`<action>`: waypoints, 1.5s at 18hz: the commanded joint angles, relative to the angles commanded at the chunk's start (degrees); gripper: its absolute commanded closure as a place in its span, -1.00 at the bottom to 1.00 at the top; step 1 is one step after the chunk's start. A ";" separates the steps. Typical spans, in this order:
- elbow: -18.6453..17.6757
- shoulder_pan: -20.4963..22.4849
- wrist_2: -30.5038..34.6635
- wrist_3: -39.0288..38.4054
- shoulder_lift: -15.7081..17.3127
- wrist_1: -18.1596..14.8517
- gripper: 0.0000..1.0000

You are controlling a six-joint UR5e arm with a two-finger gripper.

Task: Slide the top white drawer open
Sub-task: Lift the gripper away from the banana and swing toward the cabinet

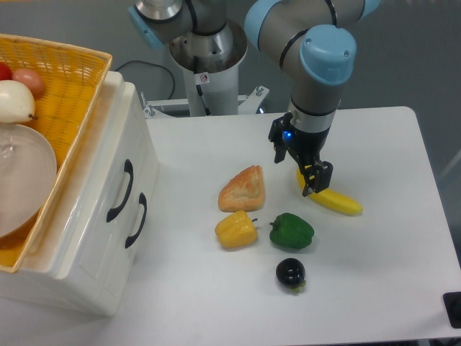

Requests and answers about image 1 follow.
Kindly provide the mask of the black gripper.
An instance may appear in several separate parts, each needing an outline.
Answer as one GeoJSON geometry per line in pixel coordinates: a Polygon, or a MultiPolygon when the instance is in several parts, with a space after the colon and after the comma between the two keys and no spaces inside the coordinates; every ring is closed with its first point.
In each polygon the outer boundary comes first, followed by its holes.
{"type": "Polygon", "coordinates": [[[272,121],[268,139],[274,147],[274,163],[283,161],[288,150],[299,165],[304,182],[303,197],[320,193],[330,185],[334,167],[330,162],[322,161],[320,155],[330,127],[330,114],[286,112],[272,121]]]}

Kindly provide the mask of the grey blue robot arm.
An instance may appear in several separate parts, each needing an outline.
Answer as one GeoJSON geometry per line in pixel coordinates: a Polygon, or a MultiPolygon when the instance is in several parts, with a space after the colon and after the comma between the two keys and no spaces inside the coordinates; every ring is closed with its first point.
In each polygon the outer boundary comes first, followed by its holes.
{"type": "Polygon", "coordinates": [[[286,114],[272,123],[276,162],[291,156],[304,179],[303,194],[330,184],[333,167],[321,149],[357,45],[346,26],[364,19],[378,1],[257,1],[243,25],[228,18],[224,1],[137,1],[128,9],[151,48],[169,47],[182,69],[193,116],[234,115],[238,66],[254,46],[292,79],[286,114]]]}

